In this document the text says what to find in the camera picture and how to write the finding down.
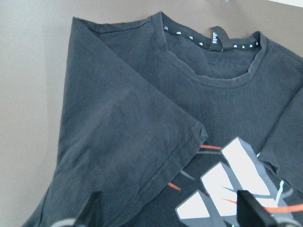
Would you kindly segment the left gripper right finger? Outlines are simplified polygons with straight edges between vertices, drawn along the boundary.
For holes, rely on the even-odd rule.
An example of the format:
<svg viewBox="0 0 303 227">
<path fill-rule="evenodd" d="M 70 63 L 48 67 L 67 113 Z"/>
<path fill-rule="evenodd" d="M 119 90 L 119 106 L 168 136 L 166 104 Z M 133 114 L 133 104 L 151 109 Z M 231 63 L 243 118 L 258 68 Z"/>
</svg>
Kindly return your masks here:
<svg viewBox="0 0 303 227">
<path fill-rule="evenodd" d="M 237 221 L 240 227 L 277 227 L 277 222 L 247 190 L 237 191 Z"/>
</svg>

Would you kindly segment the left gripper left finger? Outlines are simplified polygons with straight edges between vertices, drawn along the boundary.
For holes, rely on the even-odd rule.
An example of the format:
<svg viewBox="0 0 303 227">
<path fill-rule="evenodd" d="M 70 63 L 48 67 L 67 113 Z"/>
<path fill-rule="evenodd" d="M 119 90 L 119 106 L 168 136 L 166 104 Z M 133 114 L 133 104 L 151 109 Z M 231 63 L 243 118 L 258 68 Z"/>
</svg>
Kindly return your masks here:
<svg viewBox="0 0 303 227">
<path fill-rule="evenodd" d="M 93 192 L 86 201 L 78 217 L 76 218 L 74 227 L 102 227 L 102 192 Z"/>
</svg>

